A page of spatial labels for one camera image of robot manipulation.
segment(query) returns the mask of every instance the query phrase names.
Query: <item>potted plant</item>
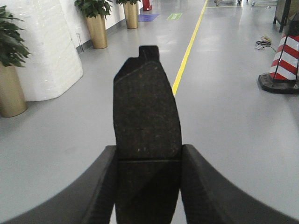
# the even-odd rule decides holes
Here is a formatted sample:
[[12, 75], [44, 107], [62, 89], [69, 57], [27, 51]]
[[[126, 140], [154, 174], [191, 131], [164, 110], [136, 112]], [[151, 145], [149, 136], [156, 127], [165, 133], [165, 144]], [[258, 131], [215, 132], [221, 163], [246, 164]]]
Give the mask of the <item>potted plant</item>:
[[76, 0], [75, 5], [86, 17], [87, 26], [90, 33], [93, 47], [101, 49], [107, 47], [107, 33], [105, 18], [110, 15], [111, 0]]
[[27, 109], [15, 66], [23, 67], [23, 58], [28, 58], [30, 53], [18, 32], [22, 29], [11, 23], [13, 20], [19, 19], [6, 11], [6, 6], [0, 7], [0, 114], [3, 117], [13, 117]]
[[116, 0], [117, 4], [123, 5], [128, 29], [135, 29], [138, 27], [137, 1], [140, 0]]

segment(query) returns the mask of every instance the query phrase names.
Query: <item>gray epoxy floor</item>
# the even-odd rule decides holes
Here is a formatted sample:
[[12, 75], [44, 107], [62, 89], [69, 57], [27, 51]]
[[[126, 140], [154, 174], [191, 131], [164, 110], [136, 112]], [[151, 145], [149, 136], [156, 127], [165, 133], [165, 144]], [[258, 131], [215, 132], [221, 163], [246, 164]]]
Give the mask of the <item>gray epoxy floor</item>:
[[[0, 118], [0, 222], [64, 189], [115, 144], [113, 77], [128, 57], [138, 56], [139, 45], [159, 46], [173, 84], [204, 1], [152, 4], [152, 13], [160, 14], [153, 22], [135, 30], [122, 22], [109, 34], [108, 48], [80, 55], [84, 76], [64, 95]], [[275, 7], [207, 6], [176, 94], [183, 143], [193, 144], [245, 192], [299, 219], [299, 100], [257, 85], [274, 51], [256, 51], [254, 43], [267, 34], [277, 48], [281, 37], [272, 24]], [[171, 13], [183, 15], [167, 21]], [[183, 224], [178, 204], [173, 223]]]

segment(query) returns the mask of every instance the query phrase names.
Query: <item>yellow floor line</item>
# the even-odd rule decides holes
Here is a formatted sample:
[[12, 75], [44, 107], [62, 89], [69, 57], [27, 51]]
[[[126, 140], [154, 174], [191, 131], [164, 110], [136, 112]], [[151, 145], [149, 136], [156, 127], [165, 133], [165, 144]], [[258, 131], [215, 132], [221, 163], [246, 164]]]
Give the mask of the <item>yellow floor line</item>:
[[204, 6], [203, 6], [203, 8], [202, 8], [202, 10], [201, 10], [199, 19], [198, 19], [198, 21], [197, 21], [197, 24], [196, 24], [195, 29], [194, 29], [194, 31], [193, 31], [191, 40], [190, 40], [189, 45], [188, 45], [188, 47], [187, 47], [187, 50], [186, 50], [186, 52], [185, 52], [183, 61], [182, 61], [181, 66], [180, 66], [180, 68], [179, 68], [179, 70], [178, 70], [178, 74], [177, 74], [176, 80], [174, 81], [174, 84], [173, 84], [173, 86], [172, 86], [172, 92], [173, 92], [173, 95], [176, 95], [176, 94], [177, 94], [177, 90], [178, 90], [179, 83], [181, 82], [181, 78], [182, 78], [182, 75], [183, 75], [183, 73], [184, 73], [184, 70], [185, 70], [185, 67], [186, 67], [186, 63], [187, 63], [187, 61], [188, 61], [188, 57], [189, 57], [189, 54], [190, 54], [192, 45], [193, 45], [193, 43], [194, 43], [194, 40], [195, 40], [197, 31], [198, 31], [199, 25], [200, 25], [200, 23], [201, 23], [202, 17], [203, 17], [203, 15], [204, 15], [204, 12], [205, 12], [205, 9], [206, 9], [207, 1], [208, 1], [208, 0], [206, 0], [205, 4], [204, 4]]

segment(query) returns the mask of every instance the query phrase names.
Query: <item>green floor sign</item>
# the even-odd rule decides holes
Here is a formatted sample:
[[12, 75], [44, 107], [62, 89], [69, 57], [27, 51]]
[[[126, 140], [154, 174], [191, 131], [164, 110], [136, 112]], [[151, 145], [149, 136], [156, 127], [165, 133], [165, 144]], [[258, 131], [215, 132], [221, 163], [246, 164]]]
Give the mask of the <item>green floor sign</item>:
[[181, 16], [182, 13], [172, 13], [167, 20], [178, 20]]

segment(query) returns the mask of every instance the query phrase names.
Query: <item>white foam block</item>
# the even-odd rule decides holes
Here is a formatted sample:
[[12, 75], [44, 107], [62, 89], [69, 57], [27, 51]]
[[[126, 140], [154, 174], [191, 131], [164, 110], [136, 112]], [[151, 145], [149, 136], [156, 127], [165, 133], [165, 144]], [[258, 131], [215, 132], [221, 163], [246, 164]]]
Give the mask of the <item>white foam block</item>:
[[59, 97], [83, 74], [59, 0], [1, 0], [25, 29], [21, 37], [29, 48], [25, 68], [17, 68], [27, 101]]

